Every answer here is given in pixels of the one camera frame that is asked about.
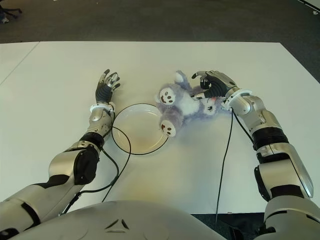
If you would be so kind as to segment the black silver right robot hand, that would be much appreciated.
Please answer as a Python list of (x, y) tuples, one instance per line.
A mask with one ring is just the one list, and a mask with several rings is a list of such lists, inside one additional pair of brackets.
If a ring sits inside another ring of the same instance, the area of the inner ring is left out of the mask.
[(194, 100), (225, 97), (231, 89), (237, 87), (230, 77), (220, 71), (197, 71), (191, 78), (197, 77), (200, 77), (200, 88), (203, 92), (194, 93), (191, 96)]

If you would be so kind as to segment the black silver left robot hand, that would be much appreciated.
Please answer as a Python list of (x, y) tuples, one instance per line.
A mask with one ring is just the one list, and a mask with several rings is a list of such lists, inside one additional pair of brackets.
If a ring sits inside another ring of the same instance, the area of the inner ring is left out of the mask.
[(114, 90), (120, 85), (118, 73), (113, 72), (110, 74), (109, 69), (105, 70), (100, 76), (95, 90), (96, 103), (109, 103), (112, 99)]

